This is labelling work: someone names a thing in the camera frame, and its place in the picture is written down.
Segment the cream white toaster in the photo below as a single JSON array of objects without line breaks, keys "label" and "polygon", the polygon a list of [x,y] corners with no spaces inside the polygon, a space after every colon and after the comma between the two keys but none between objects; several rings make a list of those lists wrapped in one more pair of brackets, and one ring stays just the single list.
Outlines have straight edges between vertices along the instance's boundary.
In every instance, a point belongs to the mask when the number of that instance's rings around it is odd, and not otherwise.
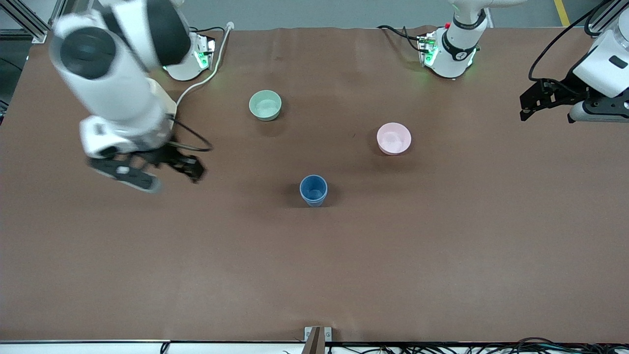
[{"label": "cream white toaster", "polygon": [[160,99],[165,112],[169,114],[171,118],[175,118],[177,112],[177,105],[175,101],[171,99],[170,95],[157,81],[152,78],[147,78],[146,80],[149,82],[151,92]]}]

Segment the green bowl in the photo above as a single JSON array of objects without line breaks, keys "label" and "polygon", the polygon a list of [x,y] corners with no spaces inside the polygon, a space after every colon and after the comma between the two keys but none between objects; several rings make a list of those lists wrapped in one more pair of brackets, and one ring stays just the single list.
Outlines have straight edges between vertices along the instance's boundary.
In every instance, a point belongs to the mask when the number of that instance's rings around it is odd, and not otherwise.
[{"label": "green bowl", "polygon": [[282,107],[282,99],[274,90],[259,90],[249,100],[249,110],[261,121],[276,119]]}]

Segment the pink bowl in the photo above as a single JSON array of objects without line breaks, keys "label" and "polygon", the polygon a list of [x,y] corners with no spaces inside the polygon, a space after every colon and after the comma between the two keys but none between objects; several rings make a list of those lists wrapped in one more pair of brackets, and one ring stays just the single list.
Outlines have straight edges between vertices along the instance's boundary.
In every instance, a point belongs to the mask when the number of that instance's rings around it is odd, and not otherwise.
[{"label": "pink bowl", "polygon": [[377,145],[386,155],[399,155],[407,151],[412,143],[410,130],[403,124],[390,122],[382,125],[376,133]]}]

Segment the brown table cover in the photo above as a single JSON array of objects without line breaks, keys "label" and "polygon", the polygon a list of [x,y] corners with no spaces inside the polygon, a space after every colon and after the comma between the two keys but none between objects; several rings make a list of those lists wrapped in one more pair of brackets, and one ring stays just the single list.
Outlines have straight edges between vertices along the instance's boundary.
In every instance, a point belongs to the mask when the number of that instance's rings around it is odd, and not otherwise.
[{"label": "brown table cover", "polygon": [[519,119],[556,33],[487,30],[450,81],[380,30],[234,32],[179,108],[206,175],[164,166],[155,194],[87,166],[87,112],[33,46],[0,126],[0,340],[629,343],[629,123]]}]

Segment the aluminium frame profile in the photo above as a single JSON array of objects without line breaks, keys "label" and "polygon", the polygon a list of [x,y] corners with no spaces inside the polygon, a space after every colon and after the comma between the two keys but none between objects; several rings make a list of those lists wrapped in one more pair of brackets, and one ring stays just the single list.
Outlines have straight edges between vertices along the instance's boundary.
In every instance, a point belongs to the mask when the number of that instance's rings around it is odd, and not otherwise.
[{"label": "aluminium frame profile", "polygon": [[625,10],[629,10],[629,0],[602,0],[586,19],[585,32],[591,38],[598,37],[616,25]]},{"label": "aluminium frame profile", "polygon": [[72,0],[0,0],[0,39],[44,43]]}]

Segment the grey metal bracket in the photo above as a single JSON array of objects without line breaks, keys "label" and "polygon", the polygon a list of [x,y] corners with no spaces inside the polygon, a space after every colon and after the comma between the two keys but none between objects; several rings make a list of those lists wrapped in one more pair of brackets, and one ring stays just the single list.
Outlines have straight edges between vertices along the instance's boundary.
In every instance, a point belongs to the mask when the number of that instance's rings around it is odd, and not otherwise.
[{"label": "grey metal bracket", "polygon": [[329,354],[328,343],[333,341],[330,326],[308,326],[304,328],[305,345],[301,354]]}]

